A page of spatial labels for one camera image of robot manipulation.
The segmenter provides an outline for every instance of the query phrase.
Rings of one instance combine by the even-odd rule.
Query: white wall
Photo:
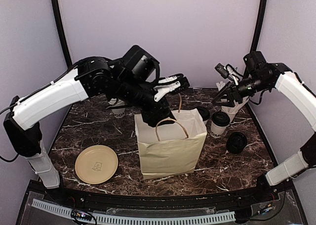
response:
[[[316,0],[268,0],[259,50],[268,62],[283,62],[316,92]],[[313,134],[303,115],[274,90],[252,107],[278,162],[294,154]],[[294,183],[309,224],[316,224],[316,171]]]
[[[57,78],[66,68],[50,0],[0,0],[0,109],[14,96],[25,96]],[[40,122],[46,149],[65,112]],[[0,142],[0,155],[13,158],[16,153],[3,127]],[[0,161],[0,224],[15,224],[30,178],[36,176],[23,157],[13,163]]]
[[[243,71],[260,0],[60,0],[74,61],[119,58],[134,44],[184,73],[193,87],[216,87],[222,62]]]

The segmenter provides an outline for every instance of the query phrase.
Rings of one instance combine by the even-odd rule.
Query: black pole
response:
[[[73,63],[71,61],[69,48],[68,48],[67,41],[66,41],[66,36],[65,36],[65,31],[64,31],[64,27],[63,27],[63,22],[61,19],[58,0],[51,0],[51,5],[53,7],[53,12],[54,12],[54,17],[55,17],[55,22],[56,22],[56,27],[57,27],[57,32],[58,32],[61,48],[63,49],[66,64],[69,67]]]
[[[257,23],[256,23],[256,27],[255,27],[255,32],[254,32],[253,38],[252,38],[250,52],[257,50],[259,38],[260,38],[260,34],[261,34],[261,29],[262,29],[262,24],[263,24],[263,19],[264,19],[265,11],[266,11],[266,5],[267,5],[267,0],[260,0]],[[248,77],[249,77],[249,73],[247,70],[245,70],[245,72],[243,74],[243,78],[248,78]]]

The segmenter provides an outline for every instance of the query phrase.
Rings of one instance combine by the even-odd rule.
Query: plastic lid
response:
[[[198,113],[202,116],[203,121],[208,120],[211,116],[209,110],[205,107],[196,107]]]
[[[234,132],[227,140],[226,148],[229,152],[237,154],[241,153],[247,145],[247,138],[240,132]]]
[[[228,126],[230,118],[225,112],[215,112],[212,115],[212,122],[218,126]]]

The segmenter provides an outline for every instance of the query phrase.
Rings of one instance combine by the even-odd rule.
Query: paper bag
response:
[[[135,132],[144,179],[192,173],[207,130],[197,109],[172,111],[176,123],[152,128],[135,115]]]

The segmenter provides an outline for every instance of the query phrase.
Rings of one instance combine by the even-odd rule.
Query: beige plate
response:
[[[100,184],[114,175],[118,164],[118,157],[111,148],[95,145],[79,154],[75,170],[82,181],[89,184]]]

